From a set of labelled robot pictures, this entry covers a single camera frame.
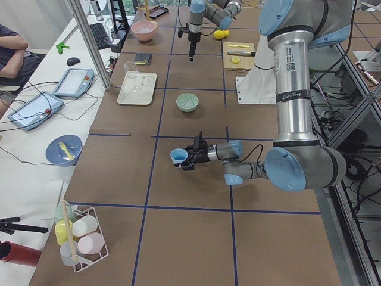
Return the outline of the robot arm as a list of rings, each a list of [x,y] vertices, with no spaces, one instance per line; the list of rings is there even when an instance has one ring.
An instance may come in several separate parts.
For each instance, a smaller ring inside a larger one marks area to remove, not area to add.
[[[193,61],[197,43],[201,39],[203,19],[206,18],[220,30],[227,30],[233,18],[241,11],[240,1],[207,1],[194,0],[190,2],[190,19],[185,26],[178,28],[178,37],[188,34],[190,42],[189,61]]]
[[[227,185],[266,178],[285,191],[326,188],[346,173],[343,156],[313,134],[307,52],[343,42],[351,31],[352,1],[266,1],[258,29],[274,52],[278,137],[264,161],[247,162],[240,141],[210,145],[197,136],[171,152],[176,167],[220,160]]]

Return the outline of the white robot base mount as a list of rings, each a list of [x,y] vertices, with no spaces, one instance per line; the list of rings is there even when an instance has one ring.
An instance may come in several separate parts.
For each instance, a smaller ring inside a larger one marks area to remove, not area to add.
[[[276,104],[274,65],[274,52],[261,35],[253,68],[245,77],[236,78],[238,104]]]

